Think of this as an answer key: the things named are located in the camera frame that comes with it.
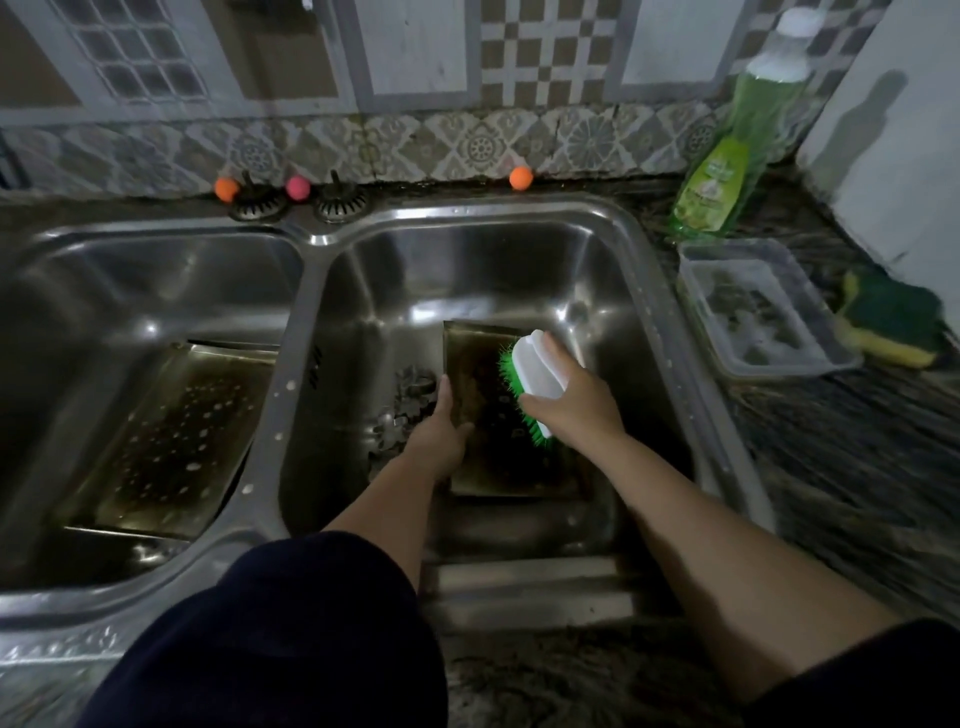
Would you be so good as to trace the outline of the person's right hand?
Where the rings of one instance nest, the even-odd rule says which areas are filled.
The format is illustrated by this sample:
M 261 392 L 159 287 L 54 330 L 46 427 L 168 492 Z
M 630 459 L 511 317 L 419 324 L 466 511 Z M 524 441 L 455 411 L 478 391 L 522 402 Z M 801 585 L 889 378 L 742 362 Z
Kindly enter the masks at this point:
M 552 421 L 541 423 L 562 443 L 601 466 L 629 439 L 617 403 L 607 383 L 582 367 L 550 333 L 544 343 L 568 377 L 568 386 L 557 399 Z

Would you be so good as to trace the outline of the person's left hand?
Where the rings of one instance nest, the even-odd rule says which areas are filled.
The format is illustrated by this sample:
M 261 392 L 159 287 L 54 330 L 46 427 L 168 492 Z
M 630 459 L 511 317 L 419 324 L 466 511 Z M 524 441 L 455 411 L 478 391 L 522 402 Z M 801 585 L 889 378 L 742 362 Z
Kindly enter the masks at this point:
M 403 451 L 434 485 L 448 479 L 463 462 L 466 446 L 452 441 L 451 418 L 453 391 L 450 378 L 443 374 L 438 381 L 433 412 L 412 431 Z

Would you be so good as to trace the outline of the white green bristle scrub brush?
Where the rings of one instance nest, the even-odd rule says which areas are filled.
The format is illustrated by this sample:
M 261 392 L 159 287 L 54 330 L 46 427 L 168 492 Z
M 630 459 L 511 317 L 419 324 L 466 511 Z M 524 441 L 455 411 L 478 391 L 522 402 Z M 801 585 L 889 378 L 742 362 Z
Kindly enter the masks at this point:
M 569 378 L 548 350 L 545 336 L 543 330 L 535 329 L 500 352 L 499 375 L 516 401 L 524 394 L 558 400 L 569 386 Z

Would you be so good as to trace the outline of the dark greasy metal tray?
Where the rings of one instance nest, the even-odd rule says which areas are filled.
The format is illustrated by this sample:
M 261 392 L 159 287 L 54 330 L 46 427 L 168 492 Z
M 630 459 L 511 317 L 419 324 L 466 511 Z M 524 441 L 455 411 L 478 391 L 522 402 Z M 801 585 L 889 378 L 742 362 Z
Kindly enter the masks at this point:
M 476 321 L 443 324 L 452 420 L 474 426 L 450 490 L 459 497 L 585 500 L 593 493 L 589 465 L 565 445 L 534 436 L 501 374 L 501 356 L 521 335 Z

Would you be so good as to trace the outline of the person's left forearm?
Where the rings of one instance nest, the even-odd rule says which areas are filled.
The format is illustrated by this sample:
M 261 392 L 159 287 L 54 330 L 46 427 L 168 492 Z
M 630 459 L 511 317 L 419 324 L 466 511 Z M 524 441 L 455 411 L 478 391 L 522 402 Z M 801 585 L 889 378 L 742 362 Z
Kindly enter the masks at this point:
M 376 546 L 418 593 L 434 492 L 456 466 L 449 459 L 403 453 L 322 531 L 350 533 Z

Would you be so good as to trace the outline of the person's right forearm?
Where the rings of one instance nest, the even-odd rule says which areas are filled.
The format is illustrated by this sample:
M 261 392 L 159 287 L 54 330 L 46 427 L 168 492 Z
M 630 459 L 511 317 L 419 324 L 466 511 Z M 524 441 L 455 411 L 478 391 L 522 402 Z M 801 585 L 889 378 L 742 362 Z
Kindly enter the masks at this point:
M 581 451 L 637 520 L 739 702 L 901 623 L 882 601 L 705 494 L 627 434 L 603 432 Z

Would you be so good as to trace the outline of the stainless steel double sink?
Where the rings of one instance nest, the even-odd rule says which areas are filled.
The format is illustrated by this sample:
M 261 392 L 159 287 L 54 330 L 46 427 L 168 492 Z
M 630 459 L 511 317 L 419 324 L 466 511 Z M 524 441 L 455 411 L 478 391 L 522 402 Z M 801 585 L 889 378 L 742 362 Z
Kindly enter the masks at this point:
M 242 224 L 213 203 L 82 204 L 0 231 L 0 677 L 110 666 L 245 552 L 318 531 L 379 471 L 394 374 L 445 372 L 444 323 L 551 331 L 674 446 L 702 490 L 777 532 L 771 501 L 637 218 L 583 194 L 379 200 Z M 56 509 L 186 340 L 279 347 L 244 465 L 197 540 L 86 536 Z M 667 613 L 637 529 L 589 467 L 586 499 L 434 500 L 422 586 L 441 632 Z

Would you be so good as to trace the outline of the clear plastic container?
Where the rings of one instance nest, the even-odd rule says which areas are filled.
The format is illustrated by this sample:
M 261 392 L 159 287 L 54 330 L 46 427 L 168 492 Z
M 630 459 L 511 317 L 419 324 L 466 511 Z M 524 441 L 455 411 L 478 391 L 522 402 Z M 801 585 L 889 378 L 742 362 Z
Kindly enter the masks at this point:
M 862 353 L 781 242 L 688 241 L 677 252 L 678 294 L 724 376 L 807 379 L 861 367 Z

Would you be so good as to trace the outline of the metal sink strainer plug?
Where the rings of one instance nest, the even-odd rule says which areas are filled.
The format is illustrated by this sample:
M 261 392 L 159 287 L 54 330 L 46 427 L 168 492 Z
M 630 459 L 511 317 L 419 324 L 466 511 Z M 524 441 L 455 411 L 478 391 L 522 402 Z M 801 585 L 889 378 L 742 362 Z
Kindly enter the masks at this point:
M 227 213 L 239 223 L 272 222 L 282 218 L 290 207 L 284 189 L 255 180 L 250 171 L 244 170 Z
M 351 180 L 343 180 L 337 170 L 332 169 L 329 181 L 316 188 L 314 213 L 322 223 L 340 225 L 365 214 L 370 202 L 363 187 Z

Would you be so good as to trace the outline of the person's dark left sleeve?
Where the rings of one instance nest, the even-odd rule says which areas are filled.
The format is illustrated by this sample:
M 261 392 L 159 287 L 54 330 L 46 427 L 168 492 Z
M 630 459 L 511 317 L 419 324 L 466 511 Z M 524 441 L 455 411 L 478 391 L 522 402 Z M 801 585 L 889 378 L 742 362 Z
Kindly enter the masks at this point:
M 177 602 L 76 728 L 448 728 L 445 662 L 411 582 L 345 532 L 277 540 Z

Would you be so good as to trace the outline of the person's dark sleeve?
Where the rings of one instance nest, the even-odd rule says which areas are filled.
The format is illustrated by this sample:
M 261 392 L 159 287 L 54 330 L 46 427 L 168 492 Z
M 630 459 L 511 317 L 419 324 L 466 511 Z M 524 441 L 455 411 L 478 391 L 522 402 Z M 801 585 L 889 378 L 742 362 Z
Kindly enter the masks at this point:
M 411 582 L 345 532 L 277 540 L 177 602 L 76 728 L 448 728 L 445 662 Z
M 895 626 L 773 687 L 744 728 L 960 728 L 960 629 Z

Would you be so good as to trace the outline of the greasy metal baking tray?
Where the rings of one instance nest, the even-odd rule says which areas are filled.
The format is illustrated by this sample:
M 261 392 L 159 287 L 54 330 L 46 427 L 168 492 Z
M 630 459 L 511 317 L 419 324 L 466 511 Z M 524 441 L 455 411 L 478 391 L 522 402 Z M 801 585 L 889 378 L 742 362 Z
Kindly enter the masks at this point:
M 168 346 L 105 452 L 56 507 L 56 522 L 85 536 L 195 542 L 245 463 L 279 351 L 242 342 Z

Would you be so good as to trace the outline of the green dish soap bottle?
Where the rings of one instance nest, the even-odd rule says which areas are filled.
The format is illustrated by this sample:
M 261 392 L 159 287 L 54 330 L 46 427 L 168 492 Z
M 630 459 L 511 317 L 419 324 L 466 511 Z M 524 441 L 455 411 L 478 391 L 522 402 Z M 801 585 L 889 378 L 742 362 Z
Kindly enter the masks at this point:
M 670 213 L 674 240 L 726 237 L 766 170 L 788 112 L 811 75 L 810 43 L 826 12 L 787 9 L 764 49 L 737 78 L 730 110 L 706 151 L 691 165 Z

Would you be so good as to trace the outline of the green yellow sponge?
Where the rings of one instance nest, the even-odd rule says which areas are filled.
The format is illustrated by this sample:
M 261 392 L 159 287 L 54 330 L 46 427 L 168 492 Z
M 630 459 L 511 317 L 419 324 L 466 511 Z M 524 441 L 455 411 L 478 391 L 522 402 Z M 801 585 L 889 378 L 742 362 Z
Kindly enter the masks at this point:
M 943 303 L 930 290 L 873 269 L 846 271 L 836 314 L 846 341 L 862 354 L 927 370 L 945 350 Z

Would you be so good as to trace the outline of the person's dark right sleeve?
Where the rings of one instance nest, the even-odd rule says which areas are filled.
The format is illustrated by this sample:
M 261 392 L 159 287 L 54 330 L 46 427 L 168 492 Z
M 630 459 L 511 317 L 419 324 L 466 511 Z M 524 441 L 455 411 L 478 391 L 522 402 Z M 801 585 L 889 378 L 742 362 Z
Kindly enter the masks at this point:
M 960 728 L 960 629 L 895 626 L 773 687 L 744 728 Z

